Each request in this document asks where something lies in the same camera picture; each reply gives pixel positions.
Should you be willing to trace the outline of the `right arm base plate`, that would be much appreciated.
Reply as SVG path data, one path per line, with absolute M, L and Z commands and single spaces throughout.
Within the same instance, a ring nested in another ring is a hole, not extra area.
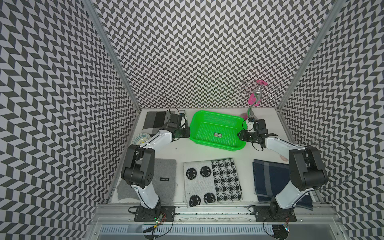
M 294 223 L 297 221 L 297 217 L 294 213 L 294 209 L 281 209 L 276 206 L 255 206 L 254 215 L 256 221 L 261 222 L 278 222 L 278 223 Z

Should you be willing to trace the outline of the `smiley checkered scarf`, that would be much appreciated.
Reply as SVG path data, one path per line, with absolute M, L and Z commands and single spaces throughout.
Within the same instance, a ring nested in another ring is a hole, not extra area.
M 185 199 L 190 208 L 243 199 L 232 158 L 184 163 Z

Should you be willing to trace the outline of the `green plastic basket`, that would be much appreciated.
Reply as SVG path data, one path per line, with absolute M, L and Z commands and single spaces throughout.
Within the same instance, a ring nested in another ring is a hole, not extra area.
M 246 145 L 238 137 L 243 126 L 244 119 L 241 117 L 198 111 L 190 123 L 190 140 L 208 147 L 238 151 Z

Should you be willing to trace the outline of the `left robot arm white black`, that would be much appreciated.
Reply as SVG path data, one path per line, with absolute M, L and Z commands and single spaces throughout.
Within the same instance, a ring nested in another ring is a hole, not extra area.
M 153 137 L 140 145 L 130 145 L 124 158 L 121 179 L 135 190 L 141 207 L 155 210 L 160 205 L 152 179 L 155 173 L 155 153 L 180 139 L 189 138 L 190 127 L 162 127 Z

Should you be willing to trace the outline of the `navy striped scarf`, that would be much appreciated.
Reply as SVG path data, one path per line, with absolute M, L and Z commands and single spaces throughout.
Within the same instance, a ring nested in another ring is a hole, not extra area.
M 261 160 L 253 161 L 255 192 L 258 201 L 269 203 L 290 180 L 289 165 Z

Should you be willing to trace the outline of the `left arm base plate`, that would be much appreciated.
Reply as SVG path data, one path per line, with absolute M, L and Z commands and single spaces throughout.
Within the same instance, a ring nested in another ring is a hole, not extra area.
M 161 214 L 165 214 L 165 222 L 173 222 L 175 219 L 175 206 L 161 206 L 155 209 L 147 209 L 139 206 L 135 212 L 134 221 L 144 223 L 154 223 Z

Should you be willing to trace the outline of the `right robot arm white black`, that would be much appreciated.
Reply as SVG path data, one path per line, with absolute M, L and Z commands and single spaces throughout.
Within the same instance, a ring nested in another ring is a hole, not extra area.
M 271 207 L 290 210 L 309 192 L 325 185 L 329 178 L 320 151 L 312 146 L 300 147 L 282 140 L 276 134 L 266 134 L 264 130 L 250 132 L 241 130 L 239 140 L 261 144 L 289 160 L 290 180 L 283 190 L 271 200 Z

